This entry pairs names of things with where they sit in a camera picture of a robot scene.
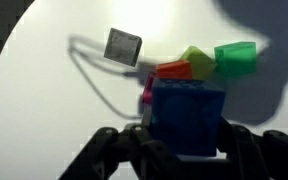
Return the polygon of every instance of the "colorful blocks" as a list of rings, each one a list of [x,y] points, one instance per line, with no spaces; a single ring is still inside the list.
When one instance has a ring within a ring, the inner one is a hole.
[[[192,79],[191,65],[187,60],[158,64],[156,73],[159,78]]]
[[[153,86],[153,81],[154,81],[155,76],[156,76],[155,73],[150,73],[146,80],[146,84],[145,84],[145,88],[144,88],[144,92],[142,96],[142,102],[145,104],[151,104],[152,86]]]
[[[215,156],[224,92],[208,81],[155,78],[150,131],[174,153]]]
[[[216,68],[216,62],[195,46],[190,46],[181,59],[191,63],[193,79],[206,80]]]
[[[138,36],[111,28],[104,57],[129,66],[135,66],[142,45]]]
[[[238,42],[214,49],[217,71],[225,76],[239,76],[256,71],[256,44]]]

